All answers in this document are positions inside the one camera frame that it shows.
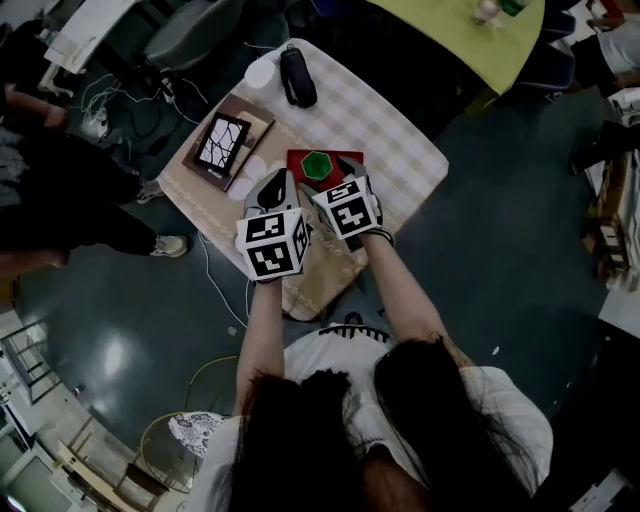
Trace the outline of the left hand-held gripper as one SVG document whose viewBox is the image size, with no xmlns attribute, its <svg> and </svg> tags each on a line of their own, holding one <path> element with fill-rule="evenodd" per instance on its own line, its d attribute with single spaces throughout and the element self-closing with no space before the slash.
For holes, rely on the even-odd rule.
<svg viewBox="0 0 640 512">
<path fill-rule="evenodd" d="M 251 280 L 268 282 L 302 272 L 311 227 L 291 171 L 281 168 L 254 186 L 236 227 L 236 249 Z"/>
</svg>

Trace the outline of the green cup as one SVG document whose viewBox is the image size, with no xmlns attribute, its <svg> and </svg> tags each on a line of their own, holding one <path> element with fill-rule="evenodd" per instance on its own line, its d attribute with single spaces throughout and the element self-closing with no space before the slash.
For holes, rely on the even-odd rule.
<svg viewBox="0 0 640 512">
<path fill-rule="evenodd" d="M 314 181 L 322 181 L 333 170 L 331 157 L 325 152 L 311 151 L 301 160 L 304 175 Z"/>
</svg>

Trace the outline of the red tray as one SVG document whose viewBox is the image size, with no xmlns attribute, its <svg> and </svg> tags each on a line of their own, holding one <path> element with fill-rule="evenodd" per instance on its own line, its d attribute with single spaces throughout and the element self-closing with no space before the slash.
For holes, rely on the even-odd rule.
<svg viewBox="0 0 640 512">
<path fill-rule="evenodd" d="M 325 152 L 331 157 L 333 170 L 322 181 L 314 181 L 307 178 L 301 168 L 301 160 L 311 151 Z M 327 150 L 327 149 L 289 149 L 287 151 L 286 167 L 290 170 L 297 183 L 304 182 L 316 191 L 322 192 L 334 188 L 342 183 L 343 173 L 336 163 L 338 155 L 346 156 L 364 163 L 364 153 L 360 151 Z"/>
</svg>

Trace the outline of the person's right forearm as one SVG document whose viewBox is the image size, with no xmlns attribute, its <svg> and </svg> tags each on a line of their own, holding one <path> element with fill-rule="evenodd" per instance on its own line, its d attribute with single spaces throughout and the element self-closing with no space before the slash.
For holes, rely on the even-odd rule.
<svg viewBox="0 0 640 512">
<path fill-rule="evenodd" d="M 391 243 L 377 234 L 361 236 L 388 323 L 398 342 L 441 341 L 459 367 L 475 363 L 451 339 L 435 305 Z"/>
</svg>

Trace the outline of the table with checked tablecloth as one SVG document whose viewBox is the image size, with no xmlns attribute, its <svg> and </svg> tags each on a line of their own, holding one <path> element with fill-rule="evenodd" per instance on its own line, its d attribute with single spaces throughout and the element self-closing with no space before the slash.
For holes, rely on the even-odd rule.
<svg viewBox="0 0 640 512">
<path fill-rule="evenodd" d="M 364 153 L 372 189 L 384 211 L 384 227 L 396 233 L 447 176 L 449 163 L 436 146 L 374 89 L 310 42 L 289 42 L 302 52 L 318 95 L 309 109 L 290 105 L 283 91 L 254 103 L 275 118 L 259 148 L 228 191 L 187 169 L 182 161 L 204 128 L 193 129 L 160 173 L 167 198 L 195 226 L 207 244 L 196 242 L 187 258 L 199 285 L 214 297 L 214 311 L 227 312 L 242 299 L 246 265 L 235 248 L 236 221 L 246 193 L 264 176 L 283 167 L 291 148 Z"/>
</svg>

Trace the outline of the black pouch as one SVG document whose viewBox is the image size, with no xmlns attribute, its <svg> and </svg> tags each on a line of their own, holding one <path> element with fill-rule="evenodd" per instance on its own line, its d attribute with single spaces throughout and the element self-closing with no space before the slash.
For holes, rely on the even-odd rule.
<svg viewBox="0 0 640 512">
<path fill-rule="evenodd" d="M 299 48 L 288 44 L 280 54 L 280 75 L 290 105 L 308 109 L 317 103 L 315 83 Z"/>
</svg>

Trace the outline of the black hair claw clip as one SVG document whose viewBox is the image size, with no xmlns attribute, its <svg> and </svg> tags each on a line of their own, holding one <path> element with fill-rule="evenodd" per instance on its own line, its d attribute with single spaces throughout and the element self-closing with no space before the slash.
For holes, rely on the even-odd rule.
<svg viewBox="0 0 640 512">
<path fill-rule="evenodd" d="M 383 345 L 389 345 L 393 341 L 390 329 L 386 324 L 382 325 L 380 322 L 366 319 L 355 311 L 349 312 L 342 323 L 332 323 L 320 329 L 318 334 L 335 334 L 345 339 L 364 335 Z"/>
</svg>

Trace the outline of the white cylinder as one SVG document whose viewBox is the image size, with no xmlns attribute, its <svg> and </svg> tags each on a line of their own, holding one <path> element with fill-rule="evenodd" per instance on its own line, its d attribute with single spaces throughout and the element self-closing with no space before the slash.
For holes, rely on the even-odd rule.
<svg viewBox="0 0 640 512">
<path fill-rule="evenodd" d="M 278 83 L 276 65 L 270 59 L 257 59 L 246 69 L 246 87 L 252 91 L 267 91 Z"/>
</svg>

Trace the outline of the yellow-green table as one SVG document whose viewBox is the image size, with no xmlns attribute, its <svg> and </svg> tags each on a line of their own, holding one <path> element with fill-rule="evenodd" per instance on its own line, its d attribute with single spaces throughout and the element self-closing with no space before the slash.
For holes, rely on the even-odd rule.
<svg viewBox="0 0 640 512">
<path fill-rule="evenodd" d="M 531 0 L 512 17 L 472 20 L 478 0 L 368 0 L 458 57 L 497 95 L 515 83 L 541 31 L 545 0 Z"/>
</svg>

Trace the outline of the floral seat cushion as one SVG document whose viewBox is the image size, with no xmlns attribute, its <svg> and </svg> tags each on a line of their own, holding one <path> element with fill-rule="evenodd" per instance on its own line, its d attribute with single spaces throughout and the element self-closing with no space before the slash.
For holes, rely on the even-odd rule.
<svg viewBox="0 0 640 512">
<path fill-rule="evenodd" d="M 168 427 L 172 436 L 184 448 L 203 459 L 212 434 L 226 421 L 225 416 L 217 413 L 187 412 L 172 416 L 168 421 Z"/>
</svg>

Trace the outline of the grey office chair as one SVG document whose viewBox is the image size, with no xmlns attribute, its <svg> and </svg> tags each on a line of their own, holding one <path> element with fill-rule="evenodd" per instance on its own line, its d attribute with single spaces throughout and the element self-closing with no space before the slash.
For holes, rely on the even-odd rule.
<svg viewBox="0 0 640 512">
<path fill-rule="evenodd" d="M 161 72 L 180 72 L 204 60 L 239 24 L 245 0 L 190 0 L 154 34 L 145 61 Z"/>
</svg>

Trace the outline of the clear glass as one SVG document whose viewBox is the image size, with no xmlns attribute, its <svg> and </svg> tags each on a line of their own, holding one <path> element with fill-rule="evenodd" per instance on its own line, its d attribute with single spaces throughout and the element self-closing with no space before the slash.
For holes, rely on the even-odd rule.
<svg viewBox="0 0 640 512">
<path fill-rule="evenodd" d="M 499 0 L 475 0 L 471 20 L 476 25 L 493 24 L 501 11 Z"/>
</svg>

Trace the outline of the dark blue chair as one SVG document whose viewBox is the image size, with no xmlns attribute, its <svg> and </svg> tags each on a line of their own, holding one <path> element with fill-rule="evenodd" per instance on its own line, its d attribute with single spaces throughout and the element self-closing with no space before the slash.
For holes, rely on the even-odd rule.
<svg viewBox="0 0 640 512">
<path fill-rule="evenodd" d="M 576 19 L 555 6 L 545 8 L 540 34 L 515 85 L 526 93 L 541 93 L 556 100 L 572 83 L 575 58 L 561 39 L 572 35 Z"/>
</svg>

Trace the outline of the cardboard and white sheet stack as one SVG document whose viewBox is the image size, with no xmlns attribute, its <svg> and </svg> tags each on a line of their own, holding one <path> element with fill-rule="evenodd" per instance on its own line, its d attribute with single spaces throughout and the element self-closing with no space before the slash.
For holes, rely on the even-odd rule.
<svg viewBox="0 0 640 512">
<path fill-rule="evenodd" d="M 596 258 L 595 275 L 609 289 L 640 291 L 640 151 L 586 171 L 595 193 L 581 234 Z"/>
</svg>

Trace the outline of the white table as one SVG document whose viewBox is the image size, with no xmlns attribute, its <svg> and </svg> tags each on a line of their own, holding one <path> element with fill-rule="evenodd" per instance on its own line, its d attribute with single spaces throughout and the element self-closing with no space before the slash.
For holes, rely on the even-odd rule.
<svg viewBox="0 0 640 512">
<path fill-rule="evenodd" d="M 610 290 L 598 318 L 640 339 L 640 289 Z"/>
</svg>

